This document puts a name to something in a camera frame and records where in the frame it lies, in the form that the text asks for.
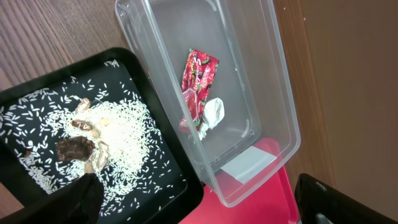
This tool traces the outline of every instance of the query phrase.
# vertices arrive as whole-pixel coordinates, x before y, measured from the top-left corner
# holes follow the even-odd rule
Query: red tray
[[[256,147],[276,151],[273,139],[261,139]],[[290,188],[285,167],[282,167],[261,187],[233,208],[221,204],[217,194],[205,187],[201,204],[180,223],[297,223],[299,211]]]

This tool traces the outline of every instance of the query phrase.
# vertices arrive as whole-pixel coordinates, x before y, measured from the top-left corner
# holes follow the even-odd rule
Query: wooden table
[[[300,1],[274,0],[274,4],[302,135],[300,149],[286,164],[287,172],[293,188],[302,172],[333,186]],[[127,48],[114,15],[114,0],[0,1],[0,90],[116,46]]]

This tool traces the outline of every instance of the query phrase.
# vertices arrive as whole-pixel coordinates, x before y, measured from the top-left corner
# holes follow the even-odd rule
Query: black object
[[[397,224],[308,174],[300,174],[295,199],[303,224]]]
[[[95,174],[85,174],[74,183],[0,219],[13,223],[96,223],[104,199],[104,187]]]
[[[119,62],[120,68],[116,69],[110,65],[104,65],[104,62],[114,59]],[[67,78],[70,81],[70,76],[72,75],[77,77],[77,80],[81,81],[80,83],[83,81],[86,83],[87,80],[93,79],[90,84],[95,84],[96,86],[100,84],[103,86],[104,82],[106,82],[108,85],[107,89],[115,94],[110,94],[104,101],[117,102],[122,100],[120,97],[123,96],[123,90],[119,86],[119,82],[127,82],[132,79],[130,81],[132,84],[129,88],[141,96],[141,100],[147,105],[152,118],[160,129],[163,140],[160,147],[165,152],[163,159],[170,160],[170,165],[168,166],[173,170],[172,172],[167,172],[167,170],[152,169],[152,172],[155,172],[153,179],[156,179],[157,185],[163,186],[164,189],[157,194],[142,194],[136,190],[133,191],[134,195],[129,194],[123,200],[126,208],[123,209],[122,213],[100,217],[98,223],[125,222],[128,217],[131,217],[131,222],[134,223],[178,223],[199,205],[203,198],[203,188],[172,125],[167,119],[155,91],[150,85],[149,79],[139,64],[137,57],[132,52],[122,48],[108,49],[60,70],[2,91],[0,92],[0,106],[15,104],[18,98],[41,88],[50,87],[60,89],[62,82]],[[80,89],[73,86],[68,87],[69,90],[72,89],[76,94],[80,91]],[[94,98],[97,94],[95,91],[90,91],[87,94],[89,93],[92,96],[87,96],[88,98]],[[74,110],[75,107],[76,105],[71,106],[69,108],[70,111]],[[25,207],[39,200],[45,200],[47,194],[27,174],[13,153],[14,146],[19,146],[15,144],[11,147],[10,144],[10,139],[8,139],[7,145],[4,141],[0,141],[0,182]],[[153,152],[151,152],[149,157],[150,159],[154,157]],[[146,162],[144,167],[153,168],[151,164]],[[167,178],[160,178],[159,172],[164,172],[165,175],[169,176]],[[143,175],[146,177],[152,175],[152,173],[148,172]],[[172,184],[174,187],[165,188],[167,184]],[[133,207],[130,206],[134,197],[137,197],[137,200],[141,203],[139,210],[136,209],[135,205]]]

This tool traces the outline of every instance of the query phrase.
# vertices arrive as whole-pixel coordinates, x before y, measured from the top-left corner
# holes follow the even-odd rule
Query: black tray
[[[116,60],[119,66],[113,67],[112,65],[106,66],[104,64],[107,61],[113,60]],[[79,83],[69,84],[71,83],[71,76],[76,77],[76,82]],[[90,84],[96,86],[95,90],[87,91],[88,80],[91,80]],[[124,92],[124,90],[128,89],[141,96],[142,102],[147,105],[151,112],[152,118],[162,133],[163,144],[160,145],[160,148],[164,151],[164,154],[160,159],[159,153],[155,156],[155,150],[152,150],[149,160],[144,164],[144,167],[154,168],[154,165],[152,165],[153,161],[150,160],[155,159],[159,168],[150,169],[155,173],[148,172],[147,174],[143,174],[152,175],[152,180],[156,181],[156,185],[161,186],[163,190],[157,194],[145,194],[139,190],[134,190],[123,200],[122,205],[125,205],[125,208],[121,213],[112,213],[107,217],[99,217],[98,223],[125,222],[129,217],[131,217],[129,221],[134,223],[179,222],[199,205],[203,198],[203,188],[172,125],[165,115],[157,95],[151,87],[138,59],[132,52],[122,48],[112,48],[60,70],[2,91],[0,92],[0,107],[5,107],[5,113],[11,105],[18,105],[18,99],[28,93],[42,88],[50,88],[51,90],[63,93],[61,90],[63,86],[67,86],[67,91],[72,91],[73,95],[93,99],[98,94],[98,88],[105,89],[103,83],[106,83],[106,89],[110,94],[101,99],[101,101],[118,102],[119,100],[123,100],[125,97],[128,97]],[[60,97],[53,97],[52,100],[55,101],[55,99],[57,99],[57,104],[61,105]],[[38,99],[37,101],[29,102],[28,105],[30,103],[35,108],[48,106],[46,100]],[[77,103],[77,101],[67,105],[62,103],[62,106],[67,107],[69,110],[74,110]],[[29,128],[34,128],[37,125],[33,122]],[[9,128],[9,126],[5,126],[3,123],[0,133],[3,130],[8,132]],[[59,135],[53,139],[53,143],[58,141]],[[33,133],[27,135],[24,140],[27,141],[29,138],[41,137],[38,136],[38,133],[37,135]],[[43,199],[47,194],[35,183],[19,163],[14,149],[18,149],[20,152],[25,149],[23,146],[15,143],[16,139],[19,139],[19,137],[13,135],[7,136],[7,134],[3,134],[0,137],[0,182],[10,190],[21,204],[27,207]],[[56,161],[56,153],[54,155],[49,153],[48,156],[52,157],[53,161]],[[167,164],[167,169],[161,168],[161,164],[167,161],[170,161]],[[164,173],[166,178],[160,178],[159,174],[161,173]],[[131,206],[131,203],[134,203],[134,198],[137,198],[140,202],[139,208],[136,208],[136,204]]]

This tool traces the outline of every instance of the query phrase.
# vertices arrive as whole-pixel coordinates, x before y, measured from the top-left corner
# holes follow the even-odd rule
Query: red wrapper
[[[182,77],[182,93],[197,130],[199,130],[201,114],[217,72],[218,62],[218,59],[206,53],[190,49]],[[189,132],[185,117],[180,122],[180,130]]]

